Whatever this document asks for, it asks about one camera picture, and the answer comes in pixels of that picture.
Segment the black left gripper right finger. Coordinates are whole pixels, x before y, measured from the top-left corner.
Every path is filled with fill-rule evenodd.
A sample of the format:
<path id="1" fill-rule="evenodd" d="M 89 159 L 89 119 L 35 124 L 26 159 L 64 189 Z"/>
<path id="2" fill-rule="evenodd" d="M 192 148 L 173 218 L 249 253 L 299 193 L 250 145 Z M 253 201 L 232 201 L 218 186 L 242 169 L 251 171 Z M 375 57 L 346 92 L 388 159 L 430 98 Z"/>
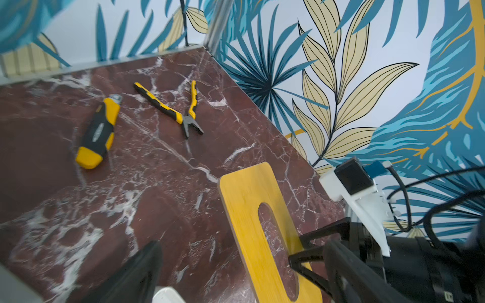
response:
<path id="1" fill-rule="evenodd" d="M 328 242 L 324 263 L 334 302 L 409 302 L 339 242 Z"/>

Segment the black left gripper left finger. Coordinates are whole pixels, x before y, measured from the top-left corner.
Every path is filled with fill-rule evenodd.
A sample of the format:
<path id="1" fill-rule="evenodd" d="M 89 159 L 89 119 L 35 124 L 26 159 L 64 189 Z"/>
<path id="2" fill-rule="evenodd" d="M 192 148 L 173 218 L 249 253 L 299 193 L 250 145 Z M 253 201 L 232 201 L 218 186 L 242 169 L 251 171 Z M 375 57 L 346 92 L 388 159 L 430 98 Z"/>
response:
<path id="1" fill-rule="evenodd" d="M 152 302 L 161 267 L 161 246 L 151 241 L 82 302 Z"/>

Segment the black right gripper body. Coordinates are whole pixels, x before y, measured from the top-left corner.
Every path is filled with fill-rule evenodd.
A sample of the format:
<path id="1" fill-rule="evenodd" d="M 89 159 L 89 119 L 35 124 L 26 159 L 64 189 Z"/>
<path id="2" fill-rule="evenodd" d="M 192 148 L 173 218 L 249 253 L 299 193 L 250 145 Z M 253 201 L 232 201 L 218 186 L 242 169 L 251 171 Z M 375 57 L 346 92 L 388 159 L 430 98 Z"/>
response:
<path id="1" fill-rule="evenodd" d="M 484 222 L 464 243 L 436 247 L 424 237 L 387 239 L 389 257 L 361 223 L 350 223 L 348 248 L 412 302 L 484 302 Z"/>

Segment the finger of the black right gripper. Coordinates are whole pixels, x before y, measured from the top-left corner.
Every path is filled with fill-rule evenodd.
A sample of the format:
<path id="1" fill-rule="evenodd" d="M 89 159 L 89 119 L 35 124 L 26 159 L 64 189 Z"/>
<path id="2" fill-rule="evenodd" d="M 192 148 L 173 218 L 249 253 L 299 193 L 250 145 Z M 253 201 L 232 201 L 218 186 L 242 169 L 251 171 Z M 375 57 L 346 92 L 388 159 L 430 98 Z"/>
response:
<path id="1" fill-rule="evenodd" d="M 338 234 L 341 237 L 341 240 L 348 241 L 350 234 L 350 225 L 351 218 L 346 217 L 338 220 L 337 222 L 331 223 L 330 225 L 319 228 L 315 231 L 305 233 L 299 236 L 299 240 L 301 241 L 303 246 L 315 246 L 312 241 Z"/>
<path id="2" fill-rule="evenodd" d="M 330 283 L 327 279 L 315 273 L 310 268 L 312 262 L 323 262 L 322 249 L 309 249 L 289 256 L 289 266 L 300 276 L 309 280 L 327 295 L 332 295 Z"/>

